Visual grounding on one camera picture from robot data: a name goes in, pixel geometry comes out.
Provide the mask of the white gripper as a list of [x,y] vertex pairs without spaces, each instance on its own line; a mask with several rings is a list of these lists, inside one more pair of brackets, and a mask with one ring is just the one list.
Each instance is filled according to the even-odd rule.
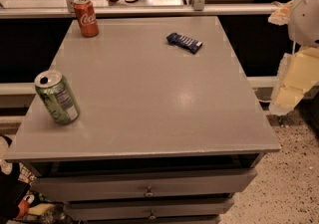
[[286,115],[319,82],[319,0],[291,0],[274,2],[277,10],[268,22],[283,26],[288,24],[289,38],[301,48],[293,55],[285,54],[280,61],[273,88],[269,111],[274,115]]

